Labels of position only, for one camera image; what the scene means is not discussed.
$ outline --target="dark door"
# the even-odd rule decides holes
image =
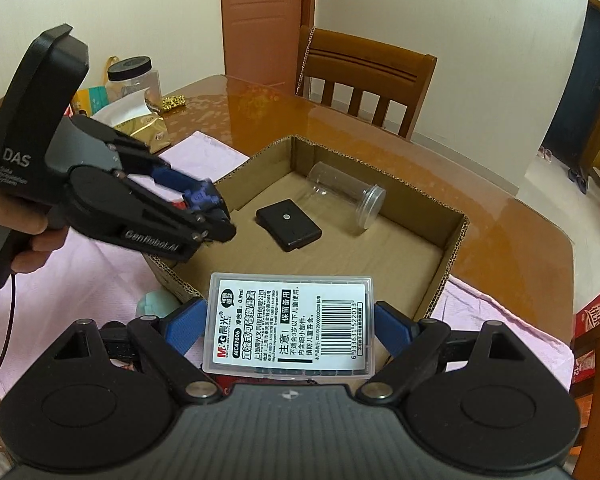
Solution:
[[[227,75],[293,94],[302,0],[222,0]]]
[[[578,165],[600,111],[600,10],[589,5],[571,75],[542,145]]]

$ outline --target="wooden table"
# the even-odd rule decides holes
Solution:
[[[174,142],[199,130],[253,155],[289,135],[307,137],[391,173],[462,210],[471,225],[452,273],[539,329],[569,342],[573,251],[567,236],[515,197],[426,148],[306,99],[212,76],[174,92]]]

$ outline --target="plastic jar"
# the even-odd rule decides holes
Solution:
[[[155,107],[162,105],[160,78],[153,70],[151,58],[137,56],[114,63],[107,70],[107,97],[109,102],[117,101],[139,90],[146,90],[144,97]]]
[[[313,186],[314,195],[335,195],[353,204],[356,226],[362,230],[369,229],[386,197],[382,187],[362,182],[324,162],[312,167],[307,180]]]

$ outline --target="finger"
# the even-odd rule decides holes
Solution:
[[[37,235],[46,229],[46,216],[24,200],[0,192],[0,225]]]
[[[31,239],[31,249],[43,253],[55,251],[64,245],[68,232],[68,227],[58,230],[47,229],[42,234],[34,236]]]
[[[41,253],[39,251],[24,251],[13,259],[11,270],[13,272],[29,274],[46,264],[49,256],[51,256],[51,252]]]

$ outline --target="open cardboard box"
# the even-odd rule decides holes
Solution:
[[[315,196],[306,176],[323,161],[386,190],[380,216],[355,232],[354,207]],[[302,137],[264,148],[216,183],[237,227],[225,244],[203,246],[186,264],[148,256],[158,280],[181,301],[208,298],[213,272],[312,276],[371,276],[375,301],[413,319],[429,317],[468,226],[467,217],[389,174]],[[290,198],[322,229],[322,237],[285,253],[262,227],[256,210]],[[376,343],[376,370],[388,353]]]

